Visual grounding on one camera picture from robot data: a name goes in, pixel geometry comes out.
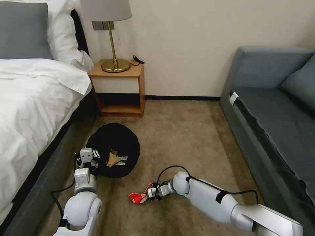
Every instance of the black baseboard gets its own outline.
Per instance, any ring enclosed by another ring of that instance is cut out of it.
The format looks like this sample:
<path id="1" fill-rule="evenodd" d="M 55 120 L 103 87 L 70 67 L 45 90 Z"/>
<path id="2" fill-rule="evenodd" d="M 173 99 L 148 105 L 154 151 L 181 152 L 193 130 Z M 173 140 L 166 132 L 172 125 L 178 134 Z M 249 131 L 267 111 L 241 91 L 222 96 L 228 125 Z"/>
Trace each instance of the black baseboard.
<path id="1" fill-rule="evenodd" d="M 201 96 L 155 96 L 146 95 L 146 100 L 190 100 L 190 101 L 219 101 L 221 97 L 201 97 Z"/>

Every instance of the white duvet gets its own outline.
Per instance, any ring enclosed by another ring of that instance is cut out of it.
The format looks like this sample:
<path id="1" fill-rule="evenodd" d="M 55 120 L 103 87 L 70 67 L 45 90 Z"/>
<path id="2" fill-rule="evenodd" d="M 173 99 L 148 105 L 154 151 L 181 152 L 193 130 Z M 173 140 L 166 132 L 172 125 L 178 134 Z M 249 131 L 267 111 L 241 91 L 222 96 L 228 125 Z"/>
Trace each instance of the white duvet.
<path id="1" fill-rule="evenodd" d="M 0 224 L 89 85 L 86 72 L 59 61 L 0 60 Z"/>

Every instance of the wall switch panel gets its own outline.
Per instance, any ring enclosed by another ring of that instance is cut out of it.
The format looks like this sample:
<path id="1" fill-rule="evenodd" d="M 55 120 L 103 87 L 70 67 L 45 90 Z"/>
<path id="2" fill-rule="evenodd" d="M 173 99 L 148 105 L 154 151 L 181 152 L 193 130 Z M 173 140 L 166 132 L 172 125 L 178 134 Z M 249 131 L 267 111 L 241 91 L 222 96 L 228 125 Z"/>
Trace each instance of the wall switch panel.
<path id="1" fill-rule="evenodd" d="M 114 30 L 114 22 L 110 21 L 111 29 Z M 92 26 L 94 30 L 108 30 L 107 21 L 92 21 Z"/>

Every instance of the black cable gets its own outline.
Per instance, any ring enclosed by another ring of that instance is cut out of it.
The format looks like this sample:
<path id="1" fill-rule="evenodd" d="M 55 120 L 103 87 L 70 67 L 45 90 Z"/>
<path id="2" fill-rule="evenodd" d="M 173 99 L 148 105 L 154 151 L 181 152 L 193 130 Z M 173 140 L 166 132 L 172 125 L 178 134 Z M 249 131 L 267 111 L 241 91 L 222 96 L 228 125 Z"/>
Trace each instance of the black cable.
<path id="1" fill-rule="evenodd" d="M 131 63 L 131 62 L 130 62 L 130 64 L 131 64 L 131 65 L 133 65 L 133 66 L 139 66 L 140 64 L 145 65 L 145 62 L 144 62 L 144 61 L 142 61 L 142 60 L 140 60 L 139 58 L 137 58 L 135 55 L 133 55 L 133 59 L 134 59 L 135 61 L 137 61 L 137 62 L 138 62 L 138 64 L 137 64 L 137 65 L 135 65 L 135 64 L 133 64 L 133 63 Z"/>
<path id="2" fill-rule="evenodd" d="M 133 64 L 133 63 L 131 63 L 131 62 L 130 62 L 130 64 L 133 65 L 133 66 L 139 66 L 139 65 L 140 65 L 140 62 L 138 62 L 137 65 L 135 65 L 135 64 Z"/>
<path id="3" fill-rule="evenodd" d="M 188 170 L 187 170 L 185 167 L 183 167 L 183 166 L 178 166 L 178 165 L 170 166 L 170 167 L 167 167 L 167 168 L 165 168 L 164 170 L 162 170 L 161 173 L 158 175 L 157 184 L 158 184 L 158 181 L 159 181 L 161 175 L 163 174 L 163 172 L 165 172 L 166 170 L 168 170 L 168 169 L 170 169 L 170 168 L 173 168 L 173 167 L 180 167 L 180 168 L 184 169 L 184 170 L 187 172 L 187 174 L 188 174 L 188 176 L 189 176 L 189 179 L 197 180 L 197 181 L 199 181 L 199 182 L 201 182 L 201 183 L 203 183 L 203 184 L 206 184 L 206 185 L 208 185 L 208 186 L 210 186 L 210 187 L 212 187 L 212 188 L 215 188 L 216 190 L 219 190 L 220 192 L 224 191 L 226 194 L 239 195 L 239 194 L 244 194 L 244 193 L 253 192 L 253 193 L 255 193 L 256 203 L 257 203 L 257 204 L 259 203 L 258 193 L 257 193 L 257 191 L 254 190 L 254 189 L 245 190 L 245 191 L 241 191 L 241 192 L 229 192 L 229 191 L 225 191 L 225 190 L 222 190 L 222 189 L 220 189 L 220 188 L 218 188 L 218 187 L 216 187 L 216 186 L 214 186 L 214 185 L 212 185 L 212 184 L 209 184 L 209 183 L 207 183 L 207 182 L 204 182 L 204 181 L 202 181 L 202 180 L 200 180 L 200 179 L 197 179 L 197 178 L 193 177 L 193 176 L 188 172 Z"/>
<path id="4" fill-rule="evenodd" d="M 74 166 L 73 166 L 74 171 L 75 171 L 75 164 L 76 164 L 75 161 L 76 161 L 76 159 L 75 159 L 75 156 L 74 156 Z M 70 189 L 74 184 L 75 184 L 75 179 L 73 178 L 72 184 L 70 186 L 68 186 L 66 188 L 63 188 L 63 189 L 60 189 L 60 190 L 55 190 L 55 191 L 51 191 L 50 192 L 50 195 L 51 195 L 52 199 L 54 200 L 54 202 L 56 203 L 56 205 L 57 205 L 57 207 L 59 209 L 59 212 L 60 212 L 60 223 L 61 223 L 62 218 L 63 218 L 63 210 L 62 210 L 62 207 L 61 207 L 58 199 L 54 195 L 54 193 L 60 193 L 60 192 L 66 191 L 66 190 Z"/>

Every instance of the table lamp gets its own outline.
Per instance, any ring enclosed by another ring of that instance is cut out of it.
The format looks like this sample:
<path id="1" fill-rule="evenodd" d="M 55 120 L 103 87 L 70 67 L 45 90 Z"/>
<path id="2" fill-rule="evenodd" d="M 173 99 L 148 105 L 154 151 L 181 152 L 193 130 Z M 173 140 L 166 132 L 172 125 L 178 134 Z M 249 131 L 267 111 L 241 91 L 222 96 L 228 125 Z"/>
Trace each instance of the table lamp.
<path id="1" fill-rule="evenodd" d="M 113 59 L 105 60 L 101 67 L 110 73 L 123 72 L 130 68 L 130 63 L 117 59 L 110 21 L 121 21 L 131 18 L 129 0 L 81 0 L 82 17 L 89 21 L 107 21 L 111 40 Z"/>

